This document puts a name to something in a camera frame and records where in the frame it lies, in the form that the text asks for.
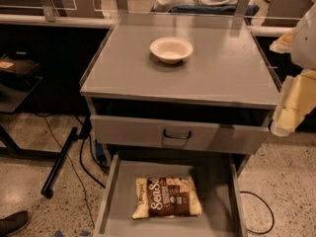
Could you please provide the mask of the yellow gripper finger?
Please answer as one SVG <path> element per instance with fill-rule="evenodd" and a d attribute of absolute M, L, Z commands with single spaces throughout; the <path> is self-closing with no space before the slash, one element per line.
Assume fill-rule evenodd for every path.
<path fill-rule="evenodd" d="M 290 53 L 294 30 L 283 34 L 270 45 L 270 50 L 276 53 Z"/>
<path fill-rule="evenodd" d="M 316 71 L 303 70 L 296 77 L 287 76 L 282 83 L 279 102 L 273 115 L 271 132 L 288 136 L 316 108 Z"/>

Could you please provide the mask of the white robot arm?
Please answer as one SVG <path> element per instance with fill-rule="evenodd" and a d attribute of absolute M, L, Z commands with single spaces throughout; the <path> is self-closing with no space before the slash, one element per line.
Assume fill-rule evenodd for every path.
<path fill-rule="evenodd" d="M 274 135 L 288 136 L 316 108 L 316 5 L 275 40 L 270 50 L 289 53 L 291 62 L 302 68 L 299 75 L 287 76 L 282 83 L 271 124 Z"/>

